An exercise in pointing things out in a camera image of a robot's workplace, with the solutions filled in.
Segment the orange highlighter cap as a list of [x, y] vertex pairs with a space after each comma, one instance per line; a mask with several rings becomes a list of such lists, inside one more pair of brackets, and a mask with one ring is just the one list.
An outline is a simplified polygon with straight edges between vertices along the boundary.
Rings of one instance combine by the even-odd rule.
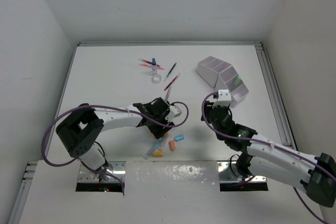
[[169, 141], [170, 151], [174, 151], [176, 149], [175, 142], [173, 140]]

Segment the green highlighter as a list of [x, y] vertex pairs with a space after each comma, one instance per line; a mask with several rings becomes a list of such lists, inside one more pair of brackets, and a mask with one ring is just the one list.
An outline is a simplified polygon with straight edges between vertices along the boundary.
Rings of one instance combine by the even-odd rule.
[[240, 76], [237, 76], [235, 81], [234, 81], [234, 85], [238, 85], [239, 83], [241, 82], [241, 77]]

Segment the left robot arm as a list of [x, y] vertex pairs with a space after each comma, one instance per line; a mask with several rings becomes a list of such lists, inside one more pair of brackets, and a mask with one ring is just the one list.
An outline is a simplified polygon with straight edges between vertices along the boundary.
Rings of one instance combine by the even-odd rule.
[[122, 127], [146, 126], [156, 139], [173, 126], [182, 111], [162, 98], [150, 103], [134, 103], [117, 110], [84, 108], [71, 112], [57, 127], [56, 133], [72, 158], [84, 162], [96, 172], [113, 174], [112, 166], [95, 141], [101, 132]]

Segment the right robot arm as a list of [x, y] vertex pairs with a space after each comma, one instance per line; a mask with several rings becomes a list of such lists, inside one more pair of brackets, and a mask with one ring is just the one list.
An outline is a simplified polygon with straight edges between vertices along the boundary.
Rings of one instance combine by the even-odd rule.
[[277, 144], [256, 130], [235, 123], [229, 107], [204, 99], [202, 121], [218, 140], [240, 152], [238, 175], [266, 176], [304, 192], [315, 203], [332, 208], [335, 203], [335, 160], [326, 153], [305, 154]]

